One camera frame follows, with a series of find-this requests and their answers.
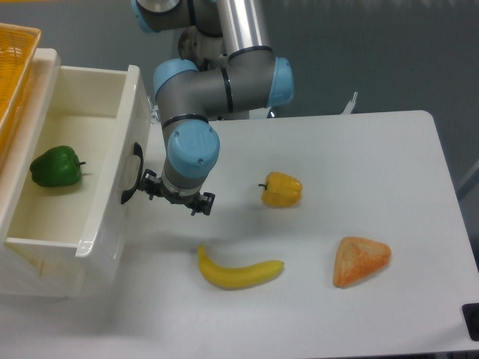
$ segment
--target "yellow banana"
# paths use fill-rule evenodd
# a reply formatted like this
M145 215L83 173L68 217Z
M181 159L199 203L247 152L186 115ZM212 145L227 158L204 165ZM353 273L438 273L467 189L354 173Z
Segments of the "yellow banana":
M248 267L225 268L214 263L202 245L198 247L201 274L211 284L224 289L242 289L265 283L279 276L283 267L284 263L280 260L268 260Z

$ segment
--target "yellow basket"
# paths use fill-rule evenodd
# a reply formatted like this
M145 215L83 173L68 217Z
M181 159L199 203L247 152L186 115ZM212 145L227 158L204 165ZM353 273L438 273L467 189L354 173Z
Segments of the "yellow basket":
M36 28L0 23L0 171L16 129L40 36Z

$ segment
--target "gray wall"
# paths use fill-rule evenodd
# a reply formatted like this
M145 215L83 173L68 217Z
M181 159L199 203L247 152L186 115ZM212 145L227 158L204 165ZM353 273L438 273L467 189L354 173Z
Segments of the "gray wall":
M0 22L40 28L40 47L56 49L63 65L111 70L137 65L149 94L156 66L177 57L178 31L145 34L129 0L0 3Z
M296 80L282 116L423 109L436 120L454 182L479 158L479 0L263 0L276 55ZM0 22L43 30L63 64L151 75L177 57L179 31L144 34L129 0L0 4ZM462 203L479 253L479 189Z

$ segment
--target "white plastic bin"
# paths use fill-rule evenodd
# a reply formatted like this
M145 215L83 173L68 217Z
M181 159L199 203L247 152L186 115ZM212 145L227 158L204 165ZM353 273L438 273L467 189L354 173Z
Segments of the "white plastic bin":
M120 197L138 174L133 146L146 148L150 106L135 66L60 67L51 49L35 60L40 73L0 172L0 292L76 296L115 277L128 208ZM59 145L86 161L82 180L40 187L29 165Z

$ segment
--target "bread slice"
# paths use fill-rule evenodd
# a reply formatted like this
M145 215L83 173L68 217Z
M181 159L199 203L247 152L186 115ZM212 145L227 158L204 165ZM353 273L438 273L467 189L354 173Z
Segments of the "bread slice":
M336 252L332 282L344 288L379 271L389 263L391 249L384 243L360 237L344 237Z

